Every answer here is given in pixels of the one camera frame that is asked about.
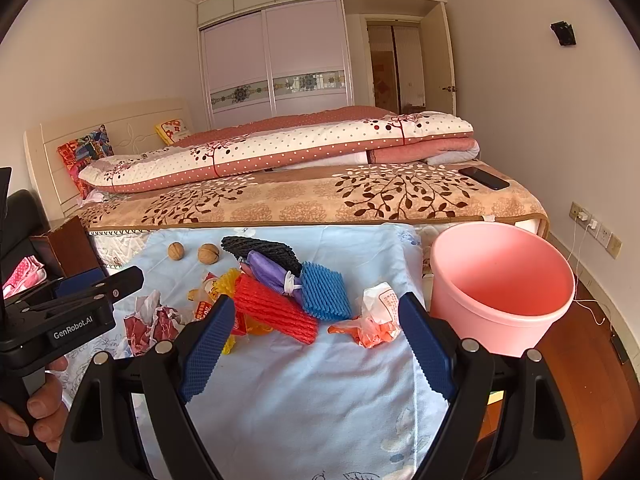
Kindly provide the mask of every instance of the pink bucket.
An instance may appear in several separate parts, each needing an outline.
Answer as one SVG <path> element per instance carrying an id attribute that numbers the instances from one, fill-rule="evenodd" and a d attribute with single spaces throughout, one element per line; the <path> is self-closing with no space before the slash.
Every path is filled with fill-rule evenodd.
<path id="1" fill-rule="evenodd" d="M 460 338 L 520 357 L 571 305 L 574 274 L 555 247 L 519 227 L 469 222 L 431 247 L 430 314 Z"/>

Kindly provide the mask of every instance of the polka dot quilt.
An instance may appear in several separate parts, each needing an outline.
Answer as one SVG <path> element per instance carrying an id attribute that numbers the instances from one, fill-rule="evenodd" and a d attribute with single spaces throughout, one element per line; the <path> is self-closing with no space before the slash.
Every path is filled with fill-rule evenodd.
<path id="1" fill-rule="evenodd" d="M 471 124 L 449 114 L 388 115 L 254 132 L 194 146 L 168 146 L 141 155 L 108 156 L 84 168 L 79 177 L 100 190 L 142 192 L 472 134 Z"/>

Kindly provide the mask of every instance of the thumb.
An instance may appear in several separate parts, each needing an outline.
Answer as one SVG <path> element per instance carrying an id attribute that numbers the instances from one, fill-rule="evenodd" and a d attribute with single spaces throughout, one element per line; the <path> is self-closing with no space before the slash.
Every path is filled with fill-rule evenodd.
<path id="1" fill-rule="evenodd" d="M 14 409 L 4 402 L 0 402 L 0 426 L 7 433 L 17 436 L 29 436 L 29 428 L 20 418 L 20 415 L 15 413 Z"/>

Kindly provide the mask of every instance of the wooden nightstand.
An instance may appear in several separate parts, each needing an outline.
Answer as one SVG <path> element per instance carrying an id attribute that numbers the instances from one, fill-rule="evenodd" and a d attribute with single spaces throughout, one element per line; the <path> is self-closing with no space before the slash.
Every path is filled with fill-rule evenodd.
<path id="1" fill-rule="evenodd" d="M 86 270 L 100 268 L 98 258 L 77 216 L 39 236 L 29 238 L 51 278 L 70 278 Z"/>

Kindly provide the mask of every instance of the yellow pillow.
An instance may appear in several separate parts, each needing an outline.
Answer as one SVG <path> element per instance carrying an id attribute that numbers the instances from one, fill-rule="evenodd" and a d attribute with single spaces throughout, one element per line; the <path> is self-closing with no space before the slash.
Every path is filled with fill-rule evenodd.
<path id="1" fill-rule="evenodd" d="M 182 119 L 172 119 L 162 124 L 156 124 L 156 133 L 168 146 L 191 135 Z"/>

